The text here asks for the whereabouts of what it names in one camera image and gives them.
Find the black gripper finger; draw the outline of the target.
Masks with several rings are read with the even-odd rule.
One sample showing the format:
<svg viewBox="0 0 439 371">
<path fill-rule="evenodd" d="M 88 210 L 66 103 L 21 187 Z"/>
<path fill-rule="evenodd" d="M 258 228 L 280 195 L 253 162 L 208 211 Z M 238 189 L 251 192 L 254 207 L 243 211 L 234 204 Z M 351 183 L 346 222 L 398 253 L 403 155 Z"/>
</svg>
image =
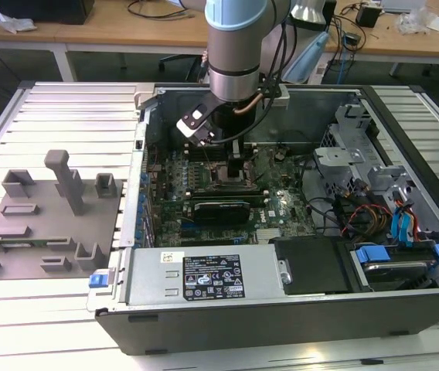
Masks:
<svg viewBox="0 0 439 371">
<path fill-rule="evenodd" d="M 243 169 L 243 142 L 235 139 L 226 145 L 227 175 L 229 178 L 238 178 Z"/>
</svg>

